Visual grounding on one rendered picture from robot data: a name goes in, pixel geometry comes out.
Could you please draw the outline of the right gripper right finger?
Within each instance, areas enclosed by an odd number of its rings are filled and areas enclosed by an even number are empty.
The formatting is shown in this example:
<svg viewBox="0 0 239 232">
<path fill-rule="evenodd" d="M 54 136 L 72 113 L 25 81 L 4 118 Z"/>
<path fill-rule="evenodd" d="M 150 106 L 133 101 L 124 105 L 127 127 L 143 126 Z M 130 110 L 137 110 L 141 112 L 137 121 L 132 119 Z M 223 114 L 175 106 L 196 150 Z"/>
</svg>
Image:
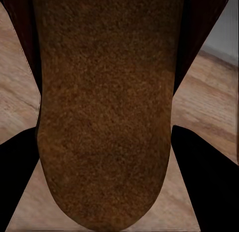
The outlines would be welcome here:
<svg viewBox="0 0 239 232">
<path fill-rule="evenodd" d="M 187 128 L 171 137 L 201 232 L 239 232 L 239 166 Z"/>
</svg>

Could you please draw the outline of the sandal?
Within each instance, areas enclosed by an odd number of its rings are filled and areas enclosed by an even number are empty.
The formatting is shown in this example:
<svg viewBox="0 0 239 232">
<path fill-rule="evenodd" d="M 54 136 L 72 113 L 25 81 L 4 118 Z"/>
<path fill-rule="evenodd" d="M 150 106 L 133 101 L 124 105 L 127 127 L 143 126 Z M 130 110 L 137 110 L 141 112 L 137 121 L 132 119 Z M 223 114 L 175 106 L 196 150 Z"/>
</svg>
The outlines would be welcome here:
<svg viewBox="0 0 239 232">
<path fill-rule="evenodd" d="M 58 207 L 96 232 L 162 188 L 173 96 L 229 0 L 0 0 L 41 94 L 35 141 Z"/>
</svg>

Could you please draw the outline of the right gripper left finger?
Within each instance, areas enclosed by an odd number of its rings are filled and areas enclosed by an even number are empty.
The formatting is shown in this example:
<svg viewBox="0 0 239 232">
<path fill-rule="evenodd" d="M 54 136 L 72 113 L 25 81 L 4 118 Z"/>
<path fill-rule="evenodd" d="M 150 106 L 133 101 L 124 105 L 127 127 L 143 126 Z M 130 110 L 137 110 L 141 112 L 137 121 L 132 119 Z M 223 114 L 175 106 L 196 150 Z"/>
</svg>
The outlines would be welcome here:
<svg viewBox="0 0 239 232">
<path fill-rule="evenodd" d="M 36 127 L 0 145 L 0 232 L 5 232 L 39 161 Z"/>
</svg>

